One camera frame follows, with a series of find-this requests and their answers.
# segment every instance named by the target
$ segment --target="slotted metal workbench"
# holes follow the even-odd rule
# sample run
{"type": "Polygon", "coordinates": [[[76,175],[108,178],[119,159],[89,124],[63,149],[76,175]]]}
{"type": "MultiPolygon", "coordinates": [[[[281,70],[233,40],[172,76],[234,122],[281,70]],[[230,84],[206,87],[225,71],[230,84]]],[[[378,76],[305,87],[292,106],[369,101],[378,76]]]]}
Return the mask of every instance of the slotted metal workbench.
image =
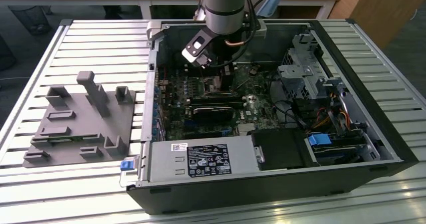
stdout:
{"type": "MultiPolygon", "coordinates": [[[[349,194],[149,216],[120,187],[120,162],[25,169],[51,85],[84,92],[76,76],[96,73],[105,91],[137,92],[131,155],[140,152],[148,70],[147,20],[73,21],[55,34],[0,132],[0,224],[4,223],[418,223],[426,217],[426,101],[356,24],[321,22],[419,163],[349,194]]],[[[332,62],[325,60],[337,74],[332,62]]],[[[124,177],[132,181],[135,174],[124,177]]]]}

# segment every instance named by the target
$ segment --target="power supply label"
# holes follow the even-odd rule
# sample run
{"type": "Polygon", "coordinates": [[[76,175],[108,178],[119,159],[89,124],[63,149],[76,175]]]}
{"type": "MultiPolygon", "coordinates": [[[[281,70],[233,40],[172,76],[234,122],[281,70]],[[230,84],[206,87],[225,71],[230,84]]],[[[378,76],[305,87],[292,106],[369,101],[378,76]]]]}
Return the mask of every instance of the power supply label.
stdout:
{"type": "Polygon", "coordinates": [[[192,178],[232,173],[226,144],[187,148],[188,175],[192,178]]]}

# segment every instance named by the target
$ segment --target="barcode sticker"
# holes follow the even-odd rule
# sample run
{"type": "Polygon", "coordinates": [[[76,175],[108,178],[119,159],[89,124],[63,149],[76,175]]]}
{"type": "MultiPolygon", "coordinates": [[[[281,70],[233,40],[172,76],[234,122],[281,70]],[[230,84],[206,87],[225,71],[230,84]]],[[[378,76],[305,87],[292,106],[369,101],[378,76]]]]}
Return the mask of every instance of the barcode sticker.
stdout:
{"type": "Polygon", "coordinates": [[[188,143],[172,143],[172,152],[187,151],[188,143]]]}

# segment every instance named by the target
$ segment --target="table leg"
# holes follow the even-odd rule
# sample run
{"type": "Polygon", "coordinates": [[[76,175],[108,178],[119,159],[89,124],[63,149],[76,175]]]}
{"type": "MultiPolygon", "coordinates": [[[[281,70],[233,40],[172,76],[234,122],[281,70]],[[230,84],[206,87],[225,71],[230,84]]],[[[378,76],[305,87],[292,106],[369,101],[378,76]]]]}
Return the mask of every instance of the table leg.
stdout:
{"type": "Polygon", "coordinates": [[[139,3],[143,19],[152,19],[151,0],[141,0],[139,3]]]}
{"type": "Polygon", "coordinates": [[[328,19],[332,13],[332,9],[334,7],[334,3],[336,3],[336,0],[326,0],[324,2],[324,5],[321,6],[321,9],[317,15],[317,19],[328,19]]]}

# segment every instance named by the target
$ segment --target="blue tab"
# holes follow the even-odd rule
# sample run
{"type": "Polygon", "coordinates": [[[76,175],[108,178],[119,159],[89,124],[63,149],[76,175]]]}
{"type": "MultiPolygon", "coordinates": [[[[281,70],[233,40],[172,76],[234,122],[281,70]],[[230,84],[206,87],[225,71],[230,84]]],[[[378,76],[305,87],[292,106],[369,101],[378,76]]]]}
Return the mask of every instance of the blue tab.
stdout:
{"type": "Polygon", "coordinates": [[[120,170],[121,171],[131,171],[131,170],[135,170],[135,161],[131,160],[123,160],[121,161],[121,165],[120,165],[120,170]]]}
{"type": "Polygon", "coordinates": [[[313,134],[309,138],[309,143],[312,146],[316,145],[330,145],[332,140],[328,134],[313,134]]]}
{"type": "Polygon", "coordinates": [[[278,7],[281,0],[266,0],[257,11],[258,16],[270,17],[278,7]]]}

